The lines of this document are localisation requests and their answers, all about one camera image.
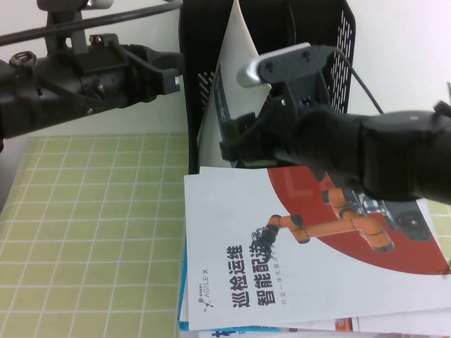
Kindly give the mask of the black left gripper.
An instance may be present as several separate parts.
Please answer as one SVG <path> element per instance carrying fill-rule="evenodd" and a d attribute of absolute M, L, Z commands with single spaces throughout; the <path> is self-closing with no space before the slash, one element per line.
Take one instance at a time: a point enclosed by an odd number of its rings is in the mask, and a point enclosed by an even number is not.
<path fill-rule="evenodd" d="M 121 44 L 116 34 L 92 35 L 87 52 L 75 55 L 84 94 L 103 102 L 101 111 L 149 103 L 159 95 L 162 70 L 184 70 L 184 56 L 139 44 Z M 163 93 L 180 91 L 177 72 L 163 75 Z"/>

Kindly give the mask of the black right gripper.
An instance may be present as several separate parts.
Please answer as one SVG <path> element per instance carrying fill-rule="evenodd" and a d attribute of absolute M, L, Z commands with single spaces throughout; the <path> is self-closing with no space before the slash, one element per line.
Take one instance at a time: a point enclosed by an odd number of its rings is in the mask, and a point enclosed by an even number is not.
<path fill-rule="evenodd" d="M 219 146 L 227 161 L 308 165 L 359 179 L 359 119 L 312 100 L 272 103 L 259 117 L 247 113 L 228 121 L 228 141 Z"/>

